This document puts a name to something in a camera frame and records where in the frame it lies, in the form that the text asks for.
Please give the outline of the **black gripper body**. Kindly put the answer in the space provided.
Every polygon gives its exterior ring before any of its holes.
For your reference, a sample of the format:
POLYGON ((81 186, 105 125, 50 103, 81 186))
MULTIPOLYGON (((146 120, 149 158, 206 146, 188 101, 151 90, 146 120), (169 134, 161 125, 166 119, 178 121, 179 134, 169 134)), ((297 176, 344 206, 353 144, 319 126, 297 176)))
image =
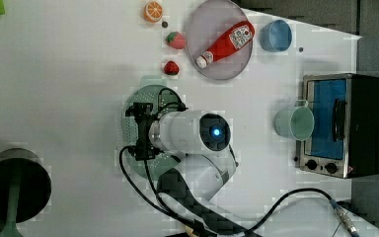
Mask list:
POLYGON ((152 110, 152 103, 133 103, 125 112, 127 117, 134 117, 137 123, 137 141, 133 148, 137 161, 155 159, 160 153, 160 149, 155 147, 149 138, 149 130, 156 118, 152 114, 152 110))

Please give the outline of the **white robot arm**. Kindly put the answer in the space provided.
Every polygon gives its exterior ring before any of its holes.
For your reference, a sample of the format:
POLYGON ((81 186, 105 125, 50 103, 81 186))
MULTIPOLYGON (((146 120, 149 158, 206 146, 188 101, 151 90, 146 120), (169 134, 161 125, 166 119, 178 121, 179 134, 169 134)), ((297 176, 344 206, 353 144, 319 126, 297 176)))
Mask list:
POLYGON ((260 237, 248 221, 211 202, 238 167, 227 120, 184 104, 171 112, 134 103, 125 115, 137 124, 137 141, 127 151, 147 162, 160 154, 178 159, 149 184, 161 210, 198 237, 260 237))

